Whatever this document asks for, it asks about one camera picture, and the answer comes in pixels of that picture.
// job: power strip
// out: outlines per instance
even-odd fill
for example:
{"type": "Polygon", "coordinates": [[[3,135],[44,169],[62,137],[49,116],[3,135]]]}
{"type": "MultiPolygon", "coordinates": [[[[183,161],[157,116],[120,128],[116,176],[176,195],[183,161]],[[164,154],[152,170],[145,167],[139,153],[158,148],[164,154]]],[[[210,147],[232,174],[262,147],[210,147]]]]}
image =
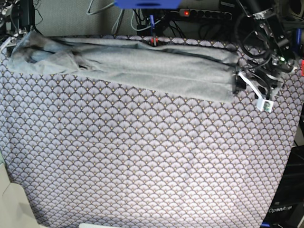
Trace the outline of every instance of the power strip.
{"type": "Polygon", "coordinates": [[[188,18],[206,18],[206,19],[217,19],[217,20],[232,20],[232,13],[213,11],[213,10],[200,10],[200,9],[180,9],[181,17],[188,18]]]}

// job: red switch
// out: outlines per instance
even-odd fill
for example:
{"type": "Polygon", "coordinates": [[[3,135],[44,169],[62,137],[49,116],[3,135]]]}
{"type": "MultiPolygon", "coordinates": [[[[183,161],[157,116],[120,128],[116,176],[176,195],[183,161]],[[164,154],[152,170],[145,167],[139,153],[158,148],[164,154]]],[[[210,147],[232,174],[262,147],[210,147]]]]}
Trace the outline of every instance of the red switch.
{"type": "Polygon", "coordinates": [[[190,10],[185,10],[184,11],[184,15],[185,15],[185,17],[189,17],[190,16],[190,10]]]}

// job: blue box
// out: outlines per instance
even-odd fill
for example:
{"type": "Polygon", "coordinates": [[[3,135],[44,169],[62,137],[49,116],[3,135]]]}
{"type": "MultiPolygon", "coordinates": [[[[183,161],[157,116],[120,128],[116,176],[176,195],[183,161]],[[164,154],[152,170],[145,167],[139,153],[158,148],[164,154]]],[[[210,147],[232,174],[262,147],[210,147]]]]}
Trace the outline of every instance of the blue box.
{"type": "Polygon", "coordinates": [[[122,9],[177,9],[181,0],[116,0],[122,9]]]}

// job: scale pattern fabric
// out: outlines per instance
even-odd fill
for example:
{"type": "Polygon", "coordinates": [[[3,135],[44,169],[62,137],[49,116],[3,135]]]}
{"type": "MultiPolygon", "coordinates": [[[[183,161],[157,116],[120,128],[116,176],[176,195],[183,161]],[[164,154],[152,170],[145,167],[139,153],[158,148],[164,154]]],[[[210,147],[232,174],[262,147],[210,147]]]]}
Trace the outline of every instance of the scale pattern fabric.
{"type": "Polygon", "coordinates": [[[268,114],[256,109],[251,89],[221,104],[72,75],[15,74],[6,63],[0,149],[39,224],[258,228],[263,221],[299,122],[300,71],[268,114]]]}

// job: gray cloth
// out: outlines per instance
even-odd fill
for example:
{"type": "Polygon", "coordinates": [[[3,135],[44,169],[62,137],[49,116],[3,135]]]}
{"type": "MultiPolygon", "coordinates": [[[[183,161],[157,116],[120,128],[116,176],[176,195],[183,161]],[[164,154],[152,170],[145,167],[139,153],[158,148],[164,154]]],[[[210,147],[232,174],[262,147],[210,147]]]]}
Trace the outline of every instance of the gray cloth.
{"type": "Polygon", "coordinates": [[[51,40],[31,32],[15,48],[16,73],[73,74],[208,101],[231,102],[236,53],[198,46],[151,47],[100,38],[51,40]]]}

